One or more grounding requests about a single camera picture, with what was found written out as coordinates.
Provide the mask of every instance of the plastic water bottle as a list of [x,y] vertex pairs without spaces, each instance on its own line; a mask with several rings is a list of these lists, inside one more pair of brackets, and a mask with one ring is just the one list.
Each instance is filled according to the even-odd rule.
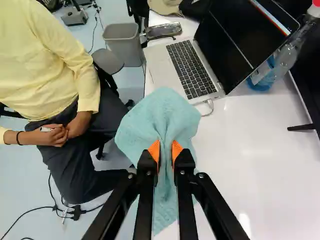
[[280,50],[269,57],[251,76],[246,79],[248,86],[256,91],[269,90],[276,80],[281,80],[294,66],[298,54],[304,44],[308,33],[316,26],[317,18],[307,15],[305,24],[297,31]]

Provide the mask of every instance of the smartphone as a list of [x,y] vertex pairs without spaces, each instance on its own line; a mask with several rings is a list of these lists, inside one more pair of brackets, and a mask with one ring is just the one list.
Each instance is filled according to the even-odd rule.
[[45,126],[42,126],[40,127],[40,132],[51,132],[52,131],[52,128],[49,128],[49,127],[45,127]]
[[182,33],[180,22],[171,22],[161,25],[150,26],[146,30],[146,36],[148,39],[154,39],[161,36],[174,36]]

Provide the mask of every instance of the black wristband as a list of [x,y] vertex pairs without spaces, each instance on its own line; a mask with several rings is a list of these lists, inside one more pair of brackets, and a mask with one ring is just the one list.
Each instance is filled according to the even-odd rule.
[[18,133],[16,134],[16,143],[17,143],[18,145],[20,145],[20,146],[22,146],[22,144],[20,144],[18,137],[19,137],[19,134],[22,133],[22,132],[23,132],[23,131],[20,131],[20,132],[18,132]]

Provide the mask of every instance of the dark gray pants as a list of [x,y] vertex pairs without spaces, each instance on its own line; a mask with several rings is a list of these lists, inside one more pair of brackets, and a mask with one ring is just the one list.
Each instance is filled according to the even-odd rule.
[[[77,100],[52,118],[30,122],[26,131],[47,124],[66,126],[77,115]],[[43,162],[48,166],[63,198],[71,204],[89,202],[114,189],[127,170],[95,171],[90,152],[103,142],[111,140],[117,132],[126,106],[109,89],[101,90],[99,113],[92,115],[85,134],[68,140],[63,147],[37,146]]]

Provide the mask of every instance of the beige bag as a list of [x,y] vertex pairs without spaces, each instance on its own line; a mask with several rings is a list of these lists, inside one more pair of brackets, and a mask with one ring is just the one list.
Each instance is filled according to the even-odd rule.
[[182,16],[179,4],[182,0],[147,0],[151,10],[160,15],[177,14]]

